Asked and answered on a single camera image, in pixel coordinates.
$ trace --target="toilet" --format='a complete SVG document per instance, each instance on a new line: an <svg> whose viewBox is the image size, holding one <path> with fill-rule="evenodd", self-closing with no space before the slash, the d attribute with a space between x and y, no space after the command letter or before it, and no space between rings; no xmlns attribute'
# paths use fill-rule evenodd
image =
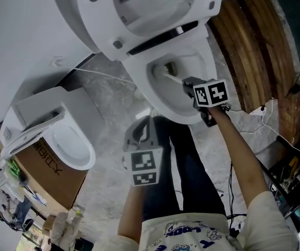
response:
<svg viewBox="0 0 300 251"><path fill-rule="evenodd" d="M65 164L88 170L104 126L84 88L55 87L11 105L0 129L1 157L8 159L43 137Z"/></svg>
<svg viewBox="0 0 300 251"><path fill-rule="evenodd" d="M82 29L73 31L94 53L99 49L110 60L121 61L160 114L182 124L201 121L182 86L152 69L174 62L179 78L217 79L205 24L219 13L222 0L70 1L73 18L56 3L68 23L81 23Z"/></svg>

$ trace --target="dark pants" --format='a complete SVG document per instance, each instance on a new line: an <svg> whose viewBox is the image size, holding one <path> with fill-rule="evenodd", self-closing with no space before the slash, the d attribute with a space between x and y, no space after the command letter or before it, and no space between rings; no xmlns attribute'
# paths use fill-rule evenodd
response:
<svg viewBox="0 0 300 251"><path fill-rule="evenodd" d="M159 183L146 186L143 219L155 219L180 213L219 213L224 205L207 175L187 125L165 117L154 118L159 145L164 148ZM181 178L183 211L179 209L171 171L171 146L174 145Z"/></svg>

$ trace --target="toilet bowl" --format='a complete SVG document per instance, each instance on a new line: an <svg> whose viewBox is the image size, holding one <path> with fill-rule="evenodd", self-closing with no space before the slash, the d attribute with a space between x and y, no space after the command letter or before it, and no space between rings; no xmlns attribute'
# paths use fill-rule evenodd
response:
<svg viewBox="0 0 300 251"><path fill-rule="evenodd" d="M1 126L2 158L43 137L60 160L77 170L95 164L104 120L83 88L55 87L13 104Z"/></svg>
<svg viewBox="0 0 300 251"><path fill-rule="evenodd" d="M151 69L174 62L180 78L217 79L205 24L219 13L222 0L76 1L93 51L121 61L159 113L182 124L201 121L182 86L154 76Z"/></svg>

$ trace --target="printed shirt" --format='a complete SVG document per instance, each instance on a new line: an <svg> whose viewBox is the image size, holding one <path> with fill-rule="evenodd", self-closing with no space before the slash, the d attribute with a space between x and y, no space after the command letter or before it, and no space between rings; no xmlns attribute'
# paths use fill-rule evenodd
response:
<svg viewBox="0 0 300 251"><path fill-rule="evenodd" d="M140 245L123 236L111 236L94 245L94 251L294 251L296 236L285 224L271 192L259 194L249 205L237 239L229 236L222 214L183 213L147 220Z"/></svg>

